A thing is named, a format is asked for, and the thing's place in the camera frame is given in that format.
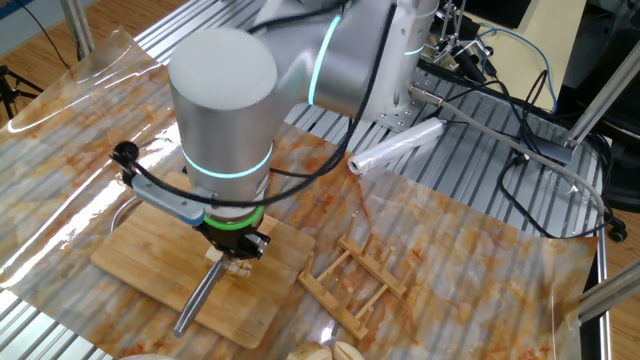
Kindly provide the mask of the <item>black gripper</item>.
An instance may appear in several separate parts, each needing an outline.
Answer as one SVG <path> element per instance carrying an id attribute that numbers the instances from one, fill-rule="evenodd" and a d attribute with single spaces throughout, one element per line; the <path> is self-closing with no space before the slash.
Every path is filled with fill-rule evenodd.
<path id="1" fill-rule="evenodd" d="M 207 257 L 211 260 L 227 256 L 230 259 L 260 259 L 271 242 L 271 238 L 249 225 L 235 230 L 222 230 L 206 222 L 195 227 L 211 244 Z"/>

